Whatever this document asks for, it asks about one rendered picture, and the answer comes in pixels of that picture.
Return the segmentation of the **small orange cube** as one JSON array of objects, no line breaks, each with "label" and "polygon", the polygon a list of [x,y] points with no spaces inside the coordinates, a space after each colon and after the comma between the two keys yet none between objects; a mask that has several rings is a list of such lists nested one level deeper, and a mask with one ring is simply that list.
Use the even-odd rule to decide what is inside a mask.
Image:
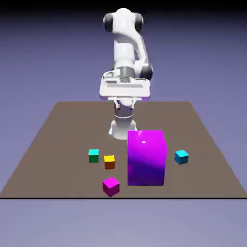
[{"label": "small orange cube", "polygon": [[105,155],[104,156],[105,169],[114,169],[115,168],[115,157],[114,155]]}]

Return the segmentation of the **small blue cube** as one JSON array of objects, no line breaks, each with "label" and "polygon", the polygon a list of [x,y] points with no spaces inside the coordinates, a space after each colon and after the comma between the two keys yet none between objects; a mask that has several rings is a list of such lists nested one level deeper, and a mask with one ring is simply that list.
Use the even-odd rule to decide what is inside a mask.
[{"label": "small blue cube", "polygon": [[189,161],[189,154],[185,150],[175,151],[174,160],[179,164],[187,164]]}]

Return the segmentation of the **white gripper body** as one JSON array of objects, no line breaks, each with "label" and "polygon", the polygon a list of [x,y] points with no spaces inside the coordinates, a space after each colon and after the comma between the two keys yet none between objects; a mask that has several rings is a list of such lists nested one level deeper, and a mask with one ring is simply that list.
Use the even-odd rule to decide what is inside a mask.
[{"label": "white gripper body", "polygon": [[99,95],[108,97],[150,97],[150,81],[147,79],[130,78],[130,82],[121,82],[119,77],[102,78]]}]

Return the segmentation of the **small green cube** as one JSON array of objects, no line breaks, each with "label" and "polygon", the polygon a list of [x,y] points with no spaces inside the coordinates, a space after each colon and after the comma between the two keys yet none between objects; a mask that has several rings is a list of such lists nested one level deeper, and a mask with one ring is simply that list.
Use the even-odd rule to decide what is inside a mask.
[{"label": "small green cube", "polygon": [[88,160],[89,163],[99,162],[99,149],[89,149],[88,150]]}]

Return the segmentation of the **small magenta cube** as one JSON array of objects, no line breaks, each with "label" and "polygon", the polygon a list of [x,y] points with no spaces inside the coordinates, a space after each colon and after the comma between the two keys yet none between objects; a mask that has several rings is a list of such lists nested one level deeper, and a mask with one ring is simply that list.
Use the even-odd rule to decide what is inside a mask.
[{"label": "small magenta cube", "polygon": [[102,182],[102,186],[104,193],[109,197],[112,197],[120,192],[120,183],[114,177],[104,180]]}]

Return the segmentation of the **large magenta box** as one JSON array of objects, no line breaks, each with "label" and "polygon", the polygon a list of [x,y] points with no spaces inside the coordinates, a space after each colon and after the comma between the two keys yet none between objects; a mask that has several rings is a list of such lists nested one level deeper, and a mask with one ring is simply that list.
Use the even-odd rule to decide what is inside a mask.
[{"label": "large magenta box", "polygon": [[127,185],[163,186],[167,145],[162,130],[128,131]]}]

